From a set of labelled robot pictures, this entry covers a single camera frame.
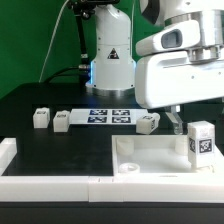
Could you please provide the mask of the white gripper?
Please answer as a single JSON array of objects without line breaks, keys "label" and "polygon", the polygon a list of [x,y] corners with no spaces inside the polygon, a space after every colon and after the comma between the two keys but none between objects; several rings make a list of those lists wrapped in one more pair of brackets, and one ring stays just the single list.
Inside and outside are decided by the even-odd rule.
[{"label": "white gripper", "polygon": [[135,97],[143,108],[169,106],[166,115],[173,131],[182,135],[179,104],[224,97],[224,58],[193,64],[186,53],[143,57],[136,66]]}]

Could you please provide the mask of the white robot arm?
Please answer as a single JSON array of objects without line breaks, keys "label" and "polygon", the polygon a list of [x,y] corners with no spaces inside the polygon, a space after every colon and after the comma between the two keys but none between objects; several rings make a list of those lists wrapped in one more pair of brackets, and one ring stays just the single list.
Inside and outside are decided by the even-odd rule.
[{"label": "white robot arm", "polygon": [[136,44],[130,19],[110,2],[96,4],[97,54],[87,90],[103,96],[135,92],[147,109],[165,107],[183,132],[176,106],[224,97],[224,0],[139,0],[142,16],[162,31]]}]

